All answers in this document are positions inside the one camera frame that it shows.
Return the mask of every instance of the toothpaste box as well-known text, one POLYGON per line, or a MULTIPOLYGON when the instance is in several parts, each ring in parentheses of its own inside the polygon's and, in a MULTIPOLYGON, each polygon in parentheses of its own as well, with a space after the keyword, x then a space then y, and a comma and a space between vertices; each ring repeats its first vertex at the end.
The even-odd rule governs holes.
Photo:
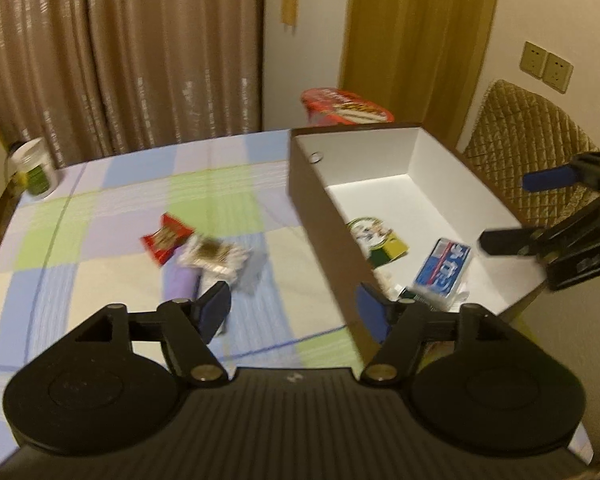
POLYGON ((440 238, 413 282, 414 288, 435 303, 451 306, 470 256, 468 245, 440 238))

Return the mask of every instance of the blue and green plaid tablecloth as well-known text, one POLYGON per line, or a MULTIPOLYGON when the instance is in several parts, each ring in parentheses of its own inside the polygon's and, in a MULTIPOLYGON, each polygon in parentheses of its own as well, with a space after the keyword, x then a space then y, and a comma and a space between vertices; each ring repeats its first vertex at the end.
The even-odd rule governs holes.
MULTIPOLYGON (((15 371, 107 303, 162 301, 140 237, 165 211, 266 255, 210 345, 225 366, 360 368, 286 194, 287 153, 287 131, 166 146, 72 166, 48 198, 21 200, 0 247, 0 461, 15 449, 1 408, 15 371)), ((134 349, 160 360, 156 344, 134 349)))

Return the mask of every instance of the red snack bag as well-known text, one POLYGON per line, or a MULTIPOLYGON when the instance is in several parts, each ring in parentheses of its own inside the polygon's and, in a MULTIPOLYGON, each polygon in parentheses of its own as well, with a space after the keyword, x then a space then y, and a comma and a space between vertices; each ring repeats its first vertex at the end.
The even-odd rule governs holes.
POLYGON ((195 229, 184 225, 177 218, 165 213, 162 223, 152 235, 140 238, 142 245, 151 253, 151 256, 160 266, 163 266, 173 256, 177 247, 187 241, 195 229))

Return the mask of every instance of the cardboard box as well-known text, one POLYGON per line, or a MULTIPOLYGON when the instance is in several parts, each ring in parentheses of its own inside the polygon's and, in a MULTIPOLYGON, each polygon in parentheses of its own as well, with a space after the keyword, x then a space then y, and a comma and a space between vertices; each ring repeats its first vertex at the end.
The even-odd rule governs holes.
POLYGON ((418 125, 293 130, 288 179, 289 195, 365 362, 378 345, 360 322, 354 293, 361 282, 378 284, 347 227, 354 218, 380 218, 409 245, 406 256, 381 267, 401 285, 413 283, 441 237, 474 249, 465 274, 467 301, 494 314, 544 280, 532 258, 481 253, 477 239, 484 229, 521 222, 460 153, 418 125), (312 164, 314 158, 321 160, 312 164))

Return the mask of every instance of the red container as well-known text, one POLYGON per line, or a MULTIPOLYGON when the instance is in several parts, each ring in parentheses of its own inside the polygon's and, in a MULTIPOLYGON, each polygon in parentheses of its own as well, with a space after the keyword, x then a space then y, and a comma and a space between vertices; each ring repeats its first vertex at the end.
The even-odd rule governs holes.
POLYGON ((310 126, 394 122, 389 110, 337 88, 311 88, 302 92, 300 100, 306 108, 310 126))

